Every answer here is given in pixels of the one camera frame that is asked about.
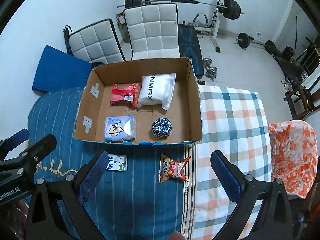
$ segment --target blue cartoon package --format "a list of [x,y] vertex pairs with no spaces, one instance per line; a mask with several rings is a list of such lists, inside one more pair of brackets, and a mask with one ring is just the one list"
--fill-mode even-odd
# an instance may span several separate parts
[[104,137],[109,141],[129,141],[136,136],[137,122],[132,115],[112,116],[106,118]]

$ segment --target white pillow package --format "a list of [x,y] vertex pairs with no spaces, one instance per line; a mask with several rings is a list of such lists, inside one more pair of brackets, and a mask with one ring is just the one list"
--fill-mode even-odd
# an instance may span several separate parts
[[160,105],[168,110],[171,104],[176,74],[143,76],[138,99],[138,108],[145,105]]

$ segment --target screw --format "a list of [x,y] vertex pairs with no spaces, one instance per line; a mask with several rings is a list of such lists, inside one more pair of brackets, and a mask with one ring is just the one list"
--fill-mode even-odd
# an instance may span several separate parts
[[73,180],[74,177],[75,176],[73,174],[69,174],[69,175],[66,176],[66,180],[67,181],[71,181],[71,180]]
[[276,181],[276,183],[277,183],[277,184],[279,184],[279,185],[281,185],[281,184],[282,184],[282,180],[281,180],[281,179],[279,179],[279,178],[276,178],[276,179],[275,179],[275,181]]
[[250,175],[250,174],[247,174],[245,176],[245,179],[248,180],[248,181],[253,181],[254,177],[252,175]]
[[18,169],[18,172],[17,172],[19,175],[23,173],[23,168],[20,168]]
[[43,182],[44,182],[44,179],[42,179],[42,178],[37,180],[37,184],[39,184],[39,185],[42,184]]

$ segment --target red package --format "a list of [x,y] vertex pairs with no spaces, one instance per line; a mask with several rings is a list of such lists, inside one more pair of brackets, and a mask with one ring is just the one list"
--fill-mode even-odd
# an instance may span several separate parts
[[191,156],[182,161],[170,159],[168,156],[162,154],[159,169],[159,183],[166,181],[169,178],[182,179],[188,181],[184,174],[184,167],[190,160]]
[[116,84],[112,85],[110,104],[114,106],[117,102],[131,102],[137,107],[139,93],[139,84],[133,83],[125,88],[118,88]]

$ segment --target shoe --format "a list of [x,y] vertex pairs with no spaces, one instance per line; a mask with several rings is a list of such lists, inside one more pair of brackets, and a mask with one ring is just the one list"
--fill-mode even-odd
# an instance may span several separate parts
[[289,81],[289,79],[287,79],[287,78],[282,78],[281,79],[281,83],[282,84],[287,84],[287,83],[289,83],[290,81]]
[[286,83],[286,84],[284,84],[284,88],[287,89],[287,90],[290,91],[290,92],[293,91],[293,87],[292,87],[291,83]]

